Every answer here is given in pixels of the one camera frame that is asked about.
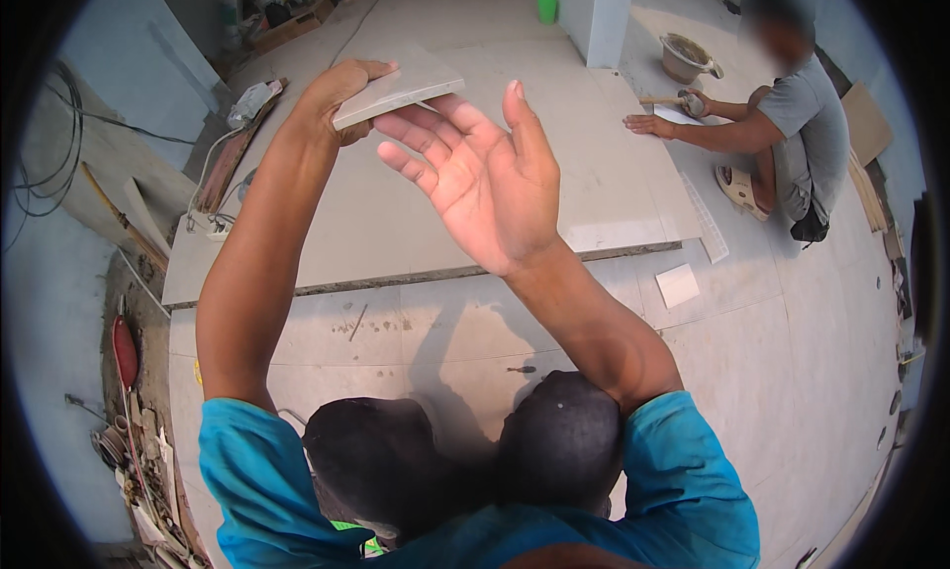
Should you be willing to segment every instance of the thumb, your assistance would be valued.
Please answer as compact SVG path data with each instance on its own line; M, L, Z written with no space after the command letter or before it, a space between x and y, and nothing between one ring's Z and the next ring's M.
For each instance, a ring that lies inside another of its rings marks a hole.
M505 124L511 128L519 159L525 159L529 163L535 163L538 159L554 160L551 145L540 127L538 116L524 98L524 86L520 81L511 81L505 88L502 114L505 116Z

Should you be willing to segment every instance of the left hand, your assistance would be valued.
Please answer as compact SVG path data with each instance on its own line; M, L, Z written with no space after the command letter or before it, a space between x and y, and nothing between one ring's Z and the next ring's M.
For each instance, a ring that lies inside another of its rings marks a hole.
M307 135L332 139L339 146L353 144L370 133L373 122L366 120L334 130L333 116L344 100L363 90L369 81L395 72L398 67L395 62L344 60L310 83L287 120L299 124Z
M623 123L634 134L656 134L665 141L671 141L676 134L676 124L659 116L627 116Z

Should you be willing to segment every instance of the wooden stick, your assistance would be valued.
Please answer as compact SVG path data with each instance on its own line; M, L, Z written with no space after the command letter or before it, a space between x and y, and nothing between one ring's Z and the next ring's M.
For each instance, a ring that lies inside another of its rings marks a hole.
M651 103L674 103L677 105L685 105L685 97L641 97L640 104L648 105Z
M89 180L89 183L92 184L92 189L96 191L96 194L99 195L102 202L112 211L112 216L119 221L119 224L123 226L125 230L132 236L135 242L142 248L142 251L145 252L145 255L149 257L155 265L161 268L162 272L168 272L168 258L164 256L154 245L152 245L148 239L145 238L142 233L135 228L135 225L130 223L125 217L125 214L116 208L116 205L112 203L112 200L109 199L108 195L105 195L105 192L102 191L99 183L96 182L96 179L92 177L92 174L89 173L89 166L86 165L85 161L79 163L79 166L83 169L83 173L86 174L86 179Z

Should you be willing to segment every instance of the sandal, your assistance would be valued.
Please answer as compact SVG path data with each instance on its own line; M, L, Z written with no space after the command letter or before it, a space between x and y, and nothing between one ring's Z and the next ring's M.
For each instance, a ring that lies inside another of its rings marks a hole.
M765 222L768 219L768 213L755 203L753 197L753 181L745 171L739 171L735 167L729 167L732 171L732 183L726 182L725 171L727 167L719 165L715 169L715 180L719 182L719 187L729 197L730 200L748 210L756 219Z

